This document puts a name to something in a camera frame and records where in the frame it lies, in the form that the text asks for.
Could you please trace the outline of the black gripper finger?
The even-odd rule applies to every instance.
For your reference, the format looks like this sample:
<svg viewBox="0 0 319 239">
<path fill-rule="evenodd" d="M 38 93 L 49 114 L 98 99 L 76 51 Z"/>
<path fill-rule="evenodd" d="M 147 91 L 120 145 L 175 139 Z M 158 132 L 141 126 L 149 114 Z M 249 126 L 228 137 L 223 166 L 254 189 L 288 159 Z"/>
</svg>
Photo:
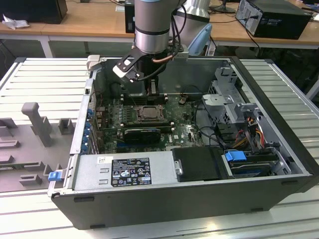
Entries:
<svg viewBox="0 0 319 239">
<path fill-rule="evenodd" d="M 159 93 L 159 88 L 158 88 L 158 79 L 151 79 L 149 81 L 149 86 L 148 86 L 148 95 L 155 97 L 158 96 Z"/>
</svg>

